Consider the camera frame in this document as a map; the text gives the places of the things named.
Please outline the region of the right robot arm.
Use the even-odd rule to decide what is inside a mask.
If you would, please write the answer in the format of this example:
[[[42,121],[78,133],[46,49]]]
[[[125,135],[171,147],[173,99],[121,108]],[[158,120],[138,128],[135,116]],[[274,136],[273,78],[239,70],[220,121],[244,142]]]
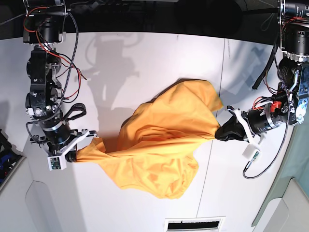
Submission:
[[[62,62],[68,64],[68,72],[75,68],[74,59],[58,53],[53,47],[63,41],[65,19],[71,16],[63,0],[26,0],[24,19],[25,44],[33,45],[27,62],[30,90],[26,96],[26,113],[31,121],[26,125],[39,126],[44,136],[30,135],[30,141],[46,148],[53,170],[64,167],[64,162],[76,162],[77,144],[86,134],[72,130],[69,122],[86,115],[82,103],[74,104],[64,114],[62,105],[67,85],[57,79]]]

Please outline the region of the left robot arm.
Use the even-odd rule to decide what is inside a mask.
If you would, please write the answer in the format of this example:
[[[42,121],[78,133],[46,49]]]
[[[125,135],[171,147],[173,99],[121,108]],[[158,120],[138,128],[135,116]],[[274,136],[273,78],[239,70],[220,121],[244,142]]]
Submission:
[[[278,87],[267,87],[270,97],[259,97],[240,117],[249,127],[246,131],[236,115],[215,133],[221,141],[247,141],[281,124],[287,126],[304,121],[309,104],[309,2],[307,0],[278,1],[279,33],[268,62],[252,88],[266,83],[271,65],[275,64]]]

